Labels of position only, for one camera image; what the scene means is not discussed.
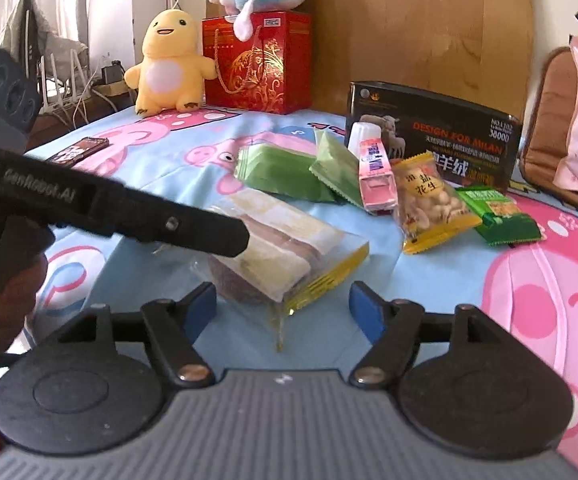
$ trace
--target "yellow dinosaur plush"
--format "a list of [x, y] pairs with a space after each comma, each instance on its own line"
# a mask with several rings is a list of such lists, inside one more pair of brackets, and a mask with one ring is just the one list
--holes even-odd
[[204, 80], [218, 75], [213, 59], [198, 55], [197, 38], [197, 24], [182, 10], [164, 10], [153, 19], [142, 42], [142, 63], [124, 74], [127, 86], [138, 89], [138, 115], [200, 107]]

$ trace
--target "red gift box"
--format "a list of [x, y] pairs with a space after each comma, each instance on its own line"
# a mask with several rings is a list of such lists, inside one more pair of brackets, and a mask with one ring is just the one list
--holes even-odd
[[259, 12], [251, 22], [254, 33], [242, 42], [224, 17], [203, 20], [204, 54], [217, 61], [220, 73], [205, 81], [207, 105], [275, 114], [309, 108], [310, 16]]

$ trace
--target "gray ridged surface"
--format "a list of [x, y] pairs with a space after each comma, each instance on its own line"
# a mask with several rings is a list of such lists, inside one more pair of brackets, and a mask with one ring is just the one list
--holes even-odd
[[85, 458], [0, 455], [0, 480], [578, 480], [554, 452], [516, 462], [452, 455], [415, 433], [386, 394], [337, 372], [231, 371], [178, 394], [125, 446]]

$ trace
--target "black box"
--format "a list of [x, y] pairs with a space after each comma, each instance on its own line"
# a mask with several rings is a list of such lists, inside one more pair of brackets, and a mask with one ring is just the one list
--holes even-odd
[[347, 134], [358, 121], [378, 124], [389, 158], [434, 153], [441, 176], [506, 190], [522, 124], [515, 117], [427, 90], [376, 81], [351, 84]]

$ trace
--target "dark green snack bag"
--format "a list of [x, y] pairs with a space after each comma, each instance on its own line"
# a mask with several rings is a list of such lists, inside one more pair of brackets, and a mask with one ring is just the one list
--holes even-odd
[[254, 144], [240, 149], [233, 175], [243, 184], [267, 193], [310, 202], [336, 202], [336, 197], [309, 167], [316, 158], [272, 144]]
[[309, 170], [342, 198], [364, 209], [358, 181], [358, 159], [325, 130], [316, 130], [315, 135], [318, 151]]
[[536, 221], [498, 190], [471, 186], [456, 192], [482, 219], [476, 231], [489, 245], [535, 242], [543, 238]]

